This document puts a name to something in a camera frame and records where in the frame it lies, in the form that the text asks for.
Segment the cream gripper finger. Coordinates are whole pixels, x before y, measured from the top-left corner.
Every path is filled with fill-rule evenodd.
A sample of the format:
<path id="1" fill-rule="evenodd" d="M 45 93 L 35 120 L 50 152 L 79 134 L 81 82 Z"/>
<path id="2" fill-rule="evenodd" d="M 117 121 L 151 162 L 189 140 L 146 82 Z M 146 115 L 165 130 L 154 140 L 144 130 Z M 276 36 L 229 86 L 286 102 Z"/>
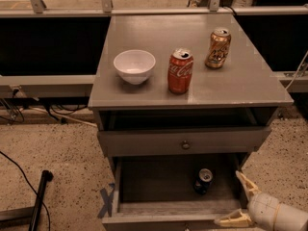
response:
<path id="1" fill-rule="evenodd" d="M 250 201 L 254 195 L 261 193 L 261 190 L 258 188 L 258 186 L 249 180 L 242 172 L 237 170 L 236 176 L 244 188 L 244 192 L 248 201 Z"/>
<path id="2" fill-rule="evenodd" d="M 216 218 L 214 224 L 227 228 L 247 228 L 253 226 L 254 222 L 249 214 L 238 209 L 223 217 Z"/>

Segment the white rounded gripper body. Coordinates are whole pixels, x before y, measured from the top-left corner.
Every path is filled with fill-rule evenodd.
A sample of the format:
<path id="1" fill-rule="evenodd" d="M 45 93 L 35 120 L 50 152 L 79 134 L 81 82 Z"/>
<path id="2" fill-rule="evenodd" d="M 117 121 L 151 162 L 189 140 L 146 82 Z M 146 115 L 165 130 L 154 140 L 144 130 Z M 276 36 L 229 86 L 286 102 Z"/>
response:
<path id="1" fill-rule="evenodd" d="M 256 225 L 265 231 L 307 231 L 308 213 L 281 203 L 277 198 L 258 193 L 247 205 L 248 213 Z"/>

